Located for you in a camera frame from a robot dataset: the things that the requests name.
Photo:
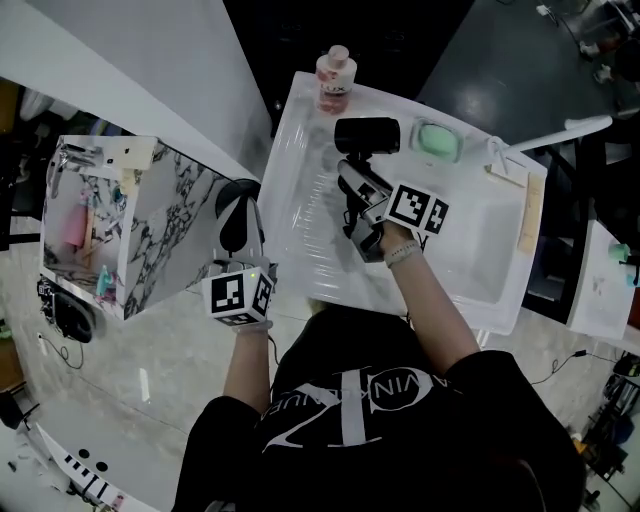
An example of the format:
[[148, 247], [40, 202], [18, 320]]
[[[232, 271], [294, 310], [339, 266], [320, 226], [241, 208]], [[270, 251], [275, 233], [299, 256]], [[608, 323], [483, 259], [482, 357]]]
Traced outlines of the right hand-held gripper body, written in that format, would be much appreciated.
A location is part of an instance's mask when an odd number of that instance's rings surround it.
[[380, 242], [385, 221], [412, 230], [424, 251], [428, 239], [442, 230], [449, 210], [449, 204], [434, 192], [404, 182], [387, 193], [366, 181], [352, 187], [343, 180], [342, 191], [347, 197], [343, 231], [365, 263], [383, 261]]

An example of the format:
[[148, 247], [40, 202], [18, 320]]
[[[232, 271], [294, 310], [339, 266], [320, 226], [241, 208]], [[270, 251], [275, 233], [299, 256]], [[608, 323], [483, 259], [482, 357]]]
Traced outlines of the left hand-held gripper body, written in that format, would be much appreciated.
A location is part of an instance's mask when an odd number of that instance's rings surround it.
[[265, 256], [217, 259], [201, 281], [208, 317], [235, 328], [263, 323], [275, 288]]

